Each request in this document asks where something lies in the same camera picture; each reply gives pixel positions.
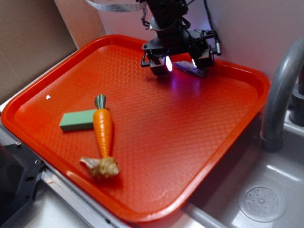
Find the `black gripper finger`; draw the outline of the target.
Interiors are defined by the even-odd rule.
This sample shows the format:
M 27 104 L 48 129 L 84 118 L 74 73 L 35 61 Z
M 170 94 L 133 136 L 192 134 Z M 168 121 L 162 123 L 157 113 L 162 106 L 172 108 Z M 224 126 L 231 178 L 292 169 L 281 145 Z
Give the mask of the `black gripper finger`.
M 150 61 L 150 69 L 155 76 L 170 74 L 173 65 L 169 56 L 152 59 Z
M 206 49 L 199 58 L 192 59 L 193 65 L 197 69 L 204 69 L 214 66 L 214 56 L 211 49 Z

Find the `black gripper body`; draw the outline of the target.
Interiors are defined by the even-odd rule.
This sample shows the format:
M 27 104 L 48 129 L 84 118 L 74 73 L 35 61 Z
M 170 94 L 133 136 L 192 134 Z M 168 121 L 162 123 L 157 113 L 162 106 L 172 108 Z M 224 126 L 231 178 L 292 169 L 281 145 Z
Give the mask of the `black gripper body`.
M 218 53 L 218 48 L 211 47 L 208 43 L 210 38 L 216 39 L 216 32 L 212 30 L 189 30 L 180 26 L 175 34 L 166 36 L 164 31 L 160 30 L 155 39 L 143 44 L 142 66 L 148 66 L 146 59 L 150 62 L 152 59 L 186 53 L 189 54 L 191 59 L 199 58 L 206 49 L 211 49 L 214 56 Z

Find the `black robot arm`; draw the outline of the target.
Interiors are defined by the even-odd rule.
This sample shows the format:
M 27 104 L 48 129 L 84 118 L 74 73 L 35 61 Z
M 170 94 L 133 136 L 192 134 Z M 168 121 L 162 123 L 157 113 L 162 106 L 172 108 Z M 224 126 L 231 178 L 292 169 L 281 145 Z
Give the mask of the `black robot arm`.
M 156 38 L 143 44 L 141 67 L 149 67 L 154 75 L 172 71 L 170 57 L 188 53 L 196 69 L 214 66 L 214 55 L 221 55 L 220 40 L 215 30 L 191 30 L 184 18 L 188 3 L 184 0 L 146 0 L 152 20 L 146 23 Z

